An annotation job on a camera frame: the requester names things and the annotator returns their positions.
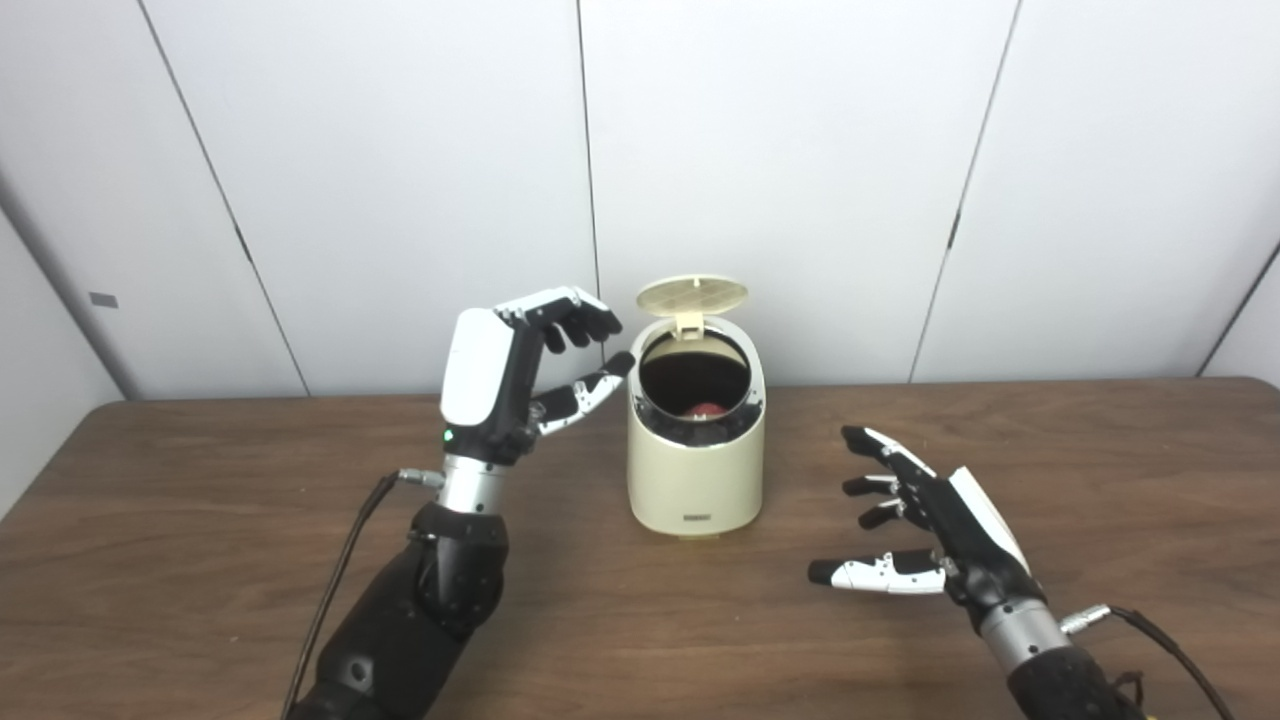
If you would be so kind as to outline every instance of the metal wrist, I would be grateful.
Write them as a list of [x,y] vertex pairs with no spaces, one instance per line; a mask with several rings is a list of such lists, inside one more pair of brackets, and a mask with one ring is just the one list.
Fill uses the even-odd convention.
[[1071,644],[1048,607],[1032,598],[1011,600],[993,607],[978,633],[1005,675],[1042,652]]
[[461,455],[444,456],[444,487],[436,502],[454,512],[497,515],[502,502],[506,465]]

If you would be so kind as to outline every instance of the white wall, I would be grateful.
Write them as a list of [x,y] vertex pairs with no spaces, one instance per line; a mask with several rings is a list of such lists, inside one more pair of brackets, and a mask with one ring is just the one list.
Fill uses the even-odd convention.
[[312,392],[439,389],[465,307],[595,291],[572,0],[147,8]]
[[1280,238],[1280,4],[1024,3],[915,379],[1192,375]]
[[1204,374],[1247,375],[1280,387],[1280,265],[1272,263]]
[[0,516],[84,414],[113,400],[120,391],[0,215]]
[[303,392],[136,3],[0,3],[0,202],[138,396]]
[[584,1],[605,301],[728,274],[769,382],[905,382],[1014,5]]

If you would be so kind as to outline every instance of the open lid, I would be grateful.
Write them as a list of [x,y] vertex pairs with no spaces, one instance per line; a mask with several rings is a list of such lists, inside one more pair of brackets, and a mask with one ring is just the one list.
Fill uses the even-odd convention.
[[719,315],[746,300],[746,286],[722,275],[678,275],[645,286],[636,296],[641,310],[676,319],[676,337],[703,337],[703,316]]

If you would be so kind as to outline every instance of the trash can opening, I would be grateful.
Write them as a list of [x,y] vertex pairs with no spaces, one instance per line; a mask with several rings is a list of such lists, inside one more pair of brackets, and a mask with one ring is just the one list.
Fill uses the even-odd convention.
[[667,334],[640,360],[640,388],[663,413],[686,420],[713,420],[746,398],[751,368],[733,341],[713,336],[699,340]]

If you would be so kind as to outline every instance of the small gray label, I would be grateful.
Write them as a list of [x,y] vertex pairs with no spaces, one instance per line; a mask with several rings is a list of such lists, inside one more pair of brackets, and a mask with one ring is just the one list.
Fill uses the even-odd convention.
[[105,292],[91,292],[88,293],[88,301],[99,307],[119,307],[120,302],[115,300],[114,295],[108,295]]

